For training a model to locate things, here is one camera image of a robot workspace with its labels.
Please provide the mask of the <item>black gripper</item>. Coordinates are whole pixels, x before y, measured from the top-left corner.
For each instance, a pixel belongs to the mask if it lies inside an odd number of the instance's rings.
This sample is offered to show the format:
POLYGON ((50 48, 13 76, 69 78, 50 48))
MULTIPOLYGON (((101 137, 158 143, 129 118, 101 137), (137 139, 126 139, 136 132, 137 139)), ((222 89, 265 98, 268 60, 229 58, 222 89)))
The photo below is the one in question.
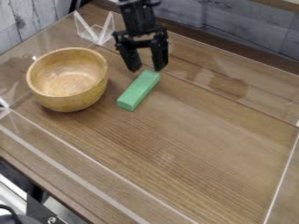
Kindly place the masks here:
POLYGON ((161 71, 168 64, 168 34, 166 30, 156 23, 153 7, 161 4, 161 0, 117 0, 125 24, 122 31, 113 32, 116 49, 120 52, 125 66, 130 72, 141 67, 141 60, 134 44, 134 37, 153 34, 150 39, 150 52, 153 70, 161 71))

